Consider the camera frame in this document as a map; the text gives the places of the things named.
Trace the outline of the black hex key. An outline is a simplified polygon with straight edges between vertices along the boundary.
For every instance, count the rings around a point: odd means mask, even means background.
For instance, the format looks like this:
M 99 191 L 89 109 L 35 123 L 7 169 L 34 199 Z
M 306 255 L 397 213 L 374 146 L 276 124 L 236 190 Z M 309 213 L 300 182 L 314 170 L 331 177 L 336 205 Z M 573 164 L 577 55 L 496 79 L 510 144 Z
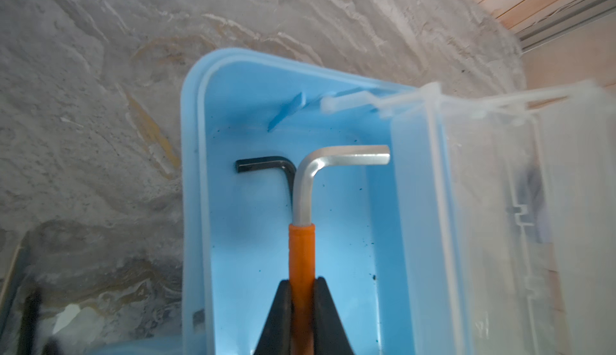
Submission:
M 234 167 L 237 173 L 256 172 L 268 169 L 281 170 L 287 179 L 290 202 L 293 203 L 296 167 L 289 159 L 282 156 L 264 156 L 250 159 L 239 159 L 235 162 Z

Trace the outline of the blue plastic tool box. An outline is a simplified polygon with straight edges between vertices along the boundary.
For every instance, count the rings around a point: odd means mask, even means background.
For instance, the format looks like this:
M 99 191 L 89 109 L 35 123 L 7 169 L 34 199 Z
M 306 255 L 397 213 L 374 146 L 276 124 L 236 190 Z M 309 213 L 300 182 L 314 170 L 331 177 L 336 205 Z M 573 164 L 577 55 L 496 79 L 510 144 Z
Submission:
M 216 50 L 181 92 L 182 333 L 103 354 L 252 354 L 288 276 L 281 173 L 317 165 L 311 221 L 357 354 L 612 354 L 615 98 L 593 82 L 464 99 L 251 50 Z

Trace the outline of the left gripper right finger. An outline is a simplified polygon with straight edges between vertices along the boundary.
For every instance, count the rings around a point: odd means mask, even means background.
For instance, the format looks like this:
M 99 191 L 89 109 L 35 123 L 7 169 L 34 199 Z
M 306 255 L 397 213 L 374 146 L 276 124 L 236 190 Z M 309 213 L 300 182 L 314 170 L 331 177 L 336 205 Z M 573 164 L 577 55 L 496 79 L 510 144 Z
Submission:
M 343 324 L 330 294 L 327 281 L 314 282 L 314 353 L 316 355 L 353 355 Z

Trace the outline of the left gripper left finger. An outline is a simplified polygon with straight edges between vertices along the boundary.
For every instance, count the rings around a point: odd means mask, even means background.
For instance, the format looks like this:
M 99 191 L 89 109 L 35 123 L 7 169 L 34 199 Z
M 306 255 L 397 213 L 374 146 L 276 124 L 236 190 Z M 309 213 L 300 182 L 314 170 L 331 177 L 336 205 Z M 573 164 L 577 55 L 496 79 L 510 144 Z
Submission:
M 278 285 L 254 355 L 290 355 L 292 297 L 290 281 Z

